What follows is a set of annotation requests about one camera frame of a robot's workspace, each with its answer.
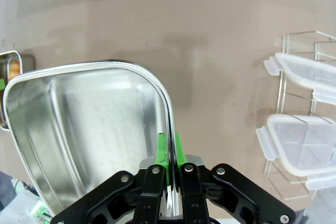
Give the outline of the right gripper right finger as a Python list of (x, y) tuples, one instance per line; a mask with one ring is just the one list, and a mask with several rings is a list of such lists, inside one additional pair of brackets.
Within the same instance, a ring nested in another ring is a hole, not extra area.
[(185, 223), (213, 223), (207, 202), (239, 223), (294, 223), (296, 213), (228, 164), (212, 169), (187, 160), (180, 135), (176, 158)]

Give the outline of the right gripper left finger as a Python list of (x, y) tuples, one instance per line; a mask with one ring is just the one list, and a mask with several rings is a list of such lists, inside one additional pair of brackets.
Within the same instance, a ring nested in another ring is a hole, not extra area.
[(154, 164), (133, 175), (125, 170), (112, 175), (59, 214), (51, 223), (121, 223), (133, 214), (131, 223), (157, 223), (166, 185), (166, 135), (157, 136)]

